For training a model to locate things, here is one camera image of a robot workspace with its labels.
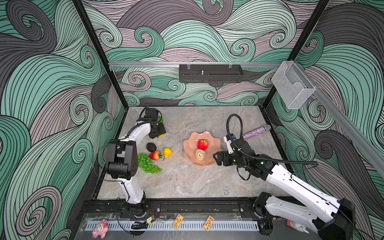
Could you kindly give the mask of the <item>dark fake avocado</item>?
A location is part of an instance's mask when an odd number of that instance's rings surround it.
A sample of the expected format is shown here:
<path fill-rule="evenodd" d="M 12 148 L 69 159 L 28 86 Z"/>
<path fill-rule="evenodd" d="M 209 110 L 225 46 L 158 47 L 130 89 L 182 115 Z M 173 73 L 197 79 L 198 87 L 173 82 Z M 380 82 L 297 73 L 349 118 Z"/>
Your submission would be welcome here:
<path fill-rule="evenodd" d="M 154 143 L 147 143 L 146 149 L 148 152 L 152 153 L 157 150 L 157 146 Z"/>

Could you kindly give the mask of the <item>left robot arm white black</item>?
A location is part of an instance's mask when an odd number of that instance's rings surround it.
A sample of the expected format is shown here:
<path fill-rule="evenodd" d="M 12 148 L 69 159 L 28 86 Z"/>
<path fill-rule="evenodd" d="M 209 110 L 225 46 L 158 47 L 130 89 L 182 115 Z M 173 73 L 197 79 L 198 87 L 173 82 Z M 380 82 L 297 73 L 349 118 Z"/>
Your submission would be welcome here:
<path fill-rule="evenodd" d="M 107 145 L 105 172 L 121 186 L 128 204 L 143 204 L 146 200 L 145 192 L 135 178 L 139 168 L 137 145 L 146 136 L 154 139 L 166 133 L 162 118 L 159 110 L 145 107 L 136 124 L 123 137 Z"/>

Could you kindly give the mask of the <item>red fake apple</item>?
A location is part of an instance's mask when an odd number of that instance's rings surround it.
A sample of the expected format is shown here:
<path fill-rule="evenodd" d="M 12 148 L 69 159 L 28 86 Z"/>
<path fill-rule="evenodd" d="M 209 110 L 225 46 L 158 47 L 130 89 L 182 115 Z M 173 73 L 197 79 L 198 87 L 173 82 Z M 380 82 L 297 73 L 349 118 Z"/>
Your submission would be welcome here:
<path fill-rule="evenodd" d="M 206 151 L 208 149 L 208 141 L 205 139 L 200 139 L 197 142 L 197 148 Z"/>

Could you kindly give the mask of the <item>pink scalloped fruit bowl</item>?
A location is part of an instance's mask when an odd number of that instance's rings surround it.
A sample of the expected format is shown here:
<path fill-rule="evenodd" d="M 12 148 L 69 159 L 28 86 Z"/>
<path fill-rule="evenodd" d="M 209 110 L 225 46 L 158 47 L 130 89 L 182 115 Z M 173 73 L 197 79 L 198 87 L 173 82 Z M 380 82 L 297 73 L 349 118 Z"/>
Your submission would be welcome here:
<path fill-rule="evenodd" d="M 216 165 L 214 154 L 222 151 L 221 140 L 214 138 L 209 132 L 193 132 L 184 141 L 184 156 L 197 167 Z"/>

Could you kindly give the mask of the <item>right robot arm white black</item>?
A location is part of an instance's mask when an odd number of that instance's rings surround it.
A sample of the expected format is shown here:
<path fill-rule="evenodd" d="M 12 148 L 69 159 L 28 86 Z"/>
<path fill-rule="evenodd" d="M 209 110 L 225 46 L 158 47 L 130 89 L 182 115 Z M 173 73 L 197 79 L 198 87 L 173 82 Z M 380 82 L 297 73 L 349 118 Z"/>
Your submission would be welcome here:
<path fill-rule="evenodd" d="M 241 117 L 231 114 L 227 118 L 224 140 L 227 151 L 213 155 L 219 166 L 235 166 L 273 184 L 294 197 L 298 204 L 284 201 L 262 192 L 252 204 L 259 218 L 259 233 L 269 236 L 274 231 L 274 219 L 284 218 L 298 224 L 299 230 L 311 230 L 323 240 L 350 240 L 356 223 L 355 205 L 348 199 L 337 199 L 312 187 L 284 167 L 284 161 L 257 155 L 243 138 L 230 133 L 230 120 Z"/>

